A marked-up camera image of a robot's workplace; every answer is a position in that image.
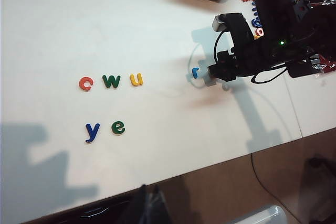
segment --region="brown floor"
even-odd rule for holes
[[[324,220],[336,212],[336,177],[325,166],[312,168],[307,162],[312,157],[324,157],[336,168],[336,128],[254,153],[252,157],[256,174],[251,155],[246,155],[157,183],[173,223],[225,224],[266,205],[283,206],[281,202],[299,219],[298,222],[284,209],[290,224]],[[90,208],[102,206],[134,193],[89,205]],[[55,220],[59,216],[64,218],[68,212],[75,216],[76,211],[81,212],[85,207],[29,223],[58,223]]]

